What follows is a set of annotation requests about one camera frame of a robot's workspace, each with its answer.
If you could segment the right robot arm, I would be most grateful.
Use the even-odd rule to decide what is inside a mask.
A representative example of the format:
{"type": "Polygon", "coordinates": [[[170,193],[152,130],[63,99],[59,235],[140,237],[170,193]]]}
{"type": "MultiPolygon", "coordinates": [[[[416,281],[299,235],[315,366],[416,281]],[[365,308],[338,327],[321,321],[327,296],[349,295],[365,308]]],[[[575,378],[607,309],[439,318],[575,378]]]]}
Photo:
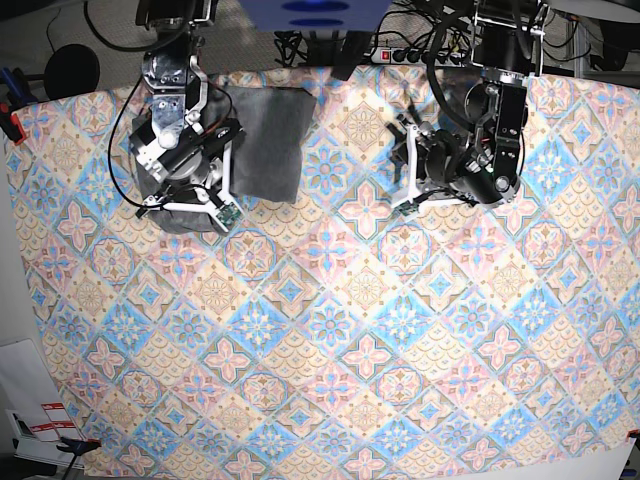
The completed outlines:
{"type": "Polygon", "coordinates": [[[210,135],[203,125],[210,79],[199,65],[203,38],[197,30],[214,24],[216,1],[139,1],[135,24],[155,33],[146,45],[119,45],[105,37],[83,3],[91,33],[104,46],[143,55],[140,84],[151,94],[148,119],[130,137],[137,166],[160,186],[186,183],[203,163],[210,135]]]}

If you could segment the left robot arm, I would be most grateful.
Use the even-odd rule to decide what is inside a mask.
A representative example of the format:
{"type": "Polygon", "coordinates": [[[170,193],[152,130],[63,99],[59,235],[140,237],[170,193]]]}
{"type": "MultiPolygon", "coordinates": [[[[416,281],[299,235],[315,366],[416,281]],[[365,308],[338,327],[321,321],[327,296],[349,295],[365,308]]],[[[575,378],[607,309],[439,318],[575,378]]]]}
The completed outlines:
{"type": "Polygon", "coordinates": [[[406,185],[392,207],[409,216],[429,204],[462,203],[495,208],[512,201],[524,166],[528,118],[526,79],[542,72],[542,41],[549,6],[544,1],[469,1],[436,23],[421,54],[426,77],[441,112],[458,127],[452,133],[421,118],[413,105],[388,129],[392,157],[407,166],[406,185]],[[468,90],[463,112],[447,100],[436,74],[446,37],[468,19],[465,64],[480,78],[468,90]]]}

